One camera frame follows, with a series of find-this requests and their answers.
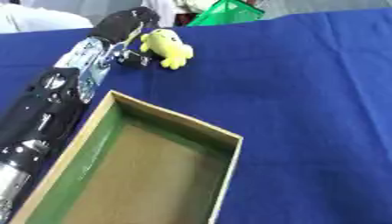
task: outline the cardboard box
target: cardboard box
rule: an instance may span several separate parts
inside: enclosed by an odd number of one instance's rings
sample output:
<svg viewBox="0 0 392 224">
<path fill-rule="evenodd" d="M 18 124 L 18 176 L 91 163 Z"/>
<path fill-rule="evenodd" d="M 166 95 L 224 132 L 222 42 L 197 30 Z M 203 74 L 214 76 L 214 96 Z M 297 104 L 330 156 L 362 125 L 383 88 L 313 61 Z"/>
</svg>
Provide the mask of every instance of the cardboard box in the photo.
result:
<svg viewBox="0 0 392 224">
<path fill-rule="evenodd" d="M 241 144 L 111 91 L 11 223 L 215 223 Z"/>
</svg>

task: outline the green plastic basket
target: green plastic basket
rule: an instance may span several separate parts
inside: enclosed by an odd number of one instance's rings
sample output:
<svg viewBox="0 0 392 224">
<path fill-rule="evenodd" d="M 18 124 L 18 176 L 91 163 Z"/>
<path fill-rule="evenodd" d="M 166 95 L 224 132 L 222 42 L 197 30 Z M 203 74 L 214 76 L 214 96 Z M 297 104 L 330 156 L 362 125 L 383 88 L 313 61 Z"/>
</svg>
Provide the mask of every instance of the green plastic basket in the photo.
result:
<svg viewBox="0 0 392 224">
<path fill-rule="evenodd" d="M 263 14 L 263 10 L 241 0 L 220 0 L 198 15 L 188 26 L 243 23 L 258 20 Z"/>
</svg>

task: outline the blue table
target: blue table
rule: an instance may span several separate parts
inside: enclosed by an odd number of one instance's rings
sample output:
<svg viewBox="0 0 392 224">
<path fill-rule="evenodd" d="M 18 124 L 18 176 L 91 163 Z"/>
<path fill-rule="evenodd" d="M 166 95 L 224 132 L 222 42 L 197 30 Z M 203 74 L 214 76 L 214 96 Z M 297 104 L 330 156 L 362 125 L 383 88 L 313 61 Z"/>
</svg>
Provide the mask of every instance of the blue table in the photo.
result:
<svg viewBox="0 0 392 224">
<path fill-rule="evenodd" d="M 392 10 L 178 29 L 178 71 L 114 66 L 111 88 L 245 136 L 219 223 L 392 223 Z M 0 35 L 0 108 L 86 30 Z"/>
</svg>

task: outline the robotic arm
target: robotic arm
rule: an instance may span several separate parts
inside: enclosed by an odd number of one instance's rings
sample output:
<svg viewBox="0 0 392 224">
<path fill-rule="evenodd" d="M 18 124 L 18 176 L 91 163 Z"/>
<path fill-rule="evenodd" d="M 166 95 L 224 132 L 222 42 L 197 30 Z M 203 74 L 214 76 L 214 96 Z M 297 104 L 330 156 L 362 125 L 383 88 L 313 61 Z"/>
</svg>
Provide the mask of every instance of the robotic arm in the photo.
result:
<svg viewBox="0 0 392 224">
<path fill-rule="evenodd" d="M 43 162 L 64 147 L 111 61 L 146 66 L 148 58 L 127 46 L 158 20 L 144 7 L 109 15 L 29 85 L 0 120 L 0 223 L 10 218 L 19 194 Z"/>
</svg>

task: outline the yellow plush toy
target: yellow plush toy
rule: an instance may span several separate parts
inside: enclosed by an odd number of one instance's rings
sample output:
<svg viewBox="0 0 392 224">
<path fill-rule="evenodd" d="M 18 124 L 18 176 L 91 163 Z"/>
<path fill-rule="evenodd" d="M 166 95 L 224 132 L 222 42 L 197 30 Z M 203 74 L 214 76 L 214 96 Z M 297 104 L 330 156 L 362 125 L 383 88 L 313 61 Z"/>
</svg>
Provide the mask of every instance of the yellow plush toy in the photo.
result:
<svg viewBox="0 0 392 224">
<path fill-rule="evenodd" d="M 175 31 L 157 29 L 150 34 L 142 35 L 141 39 L 140 50 L 143 53 L 151 49 L 154 53 L 164 57 L 161 61 L 162 67 L 176 70 L 183 67 L 186 60 L 193 57 L 192 47 L 185 45 Z"/>
</svg>

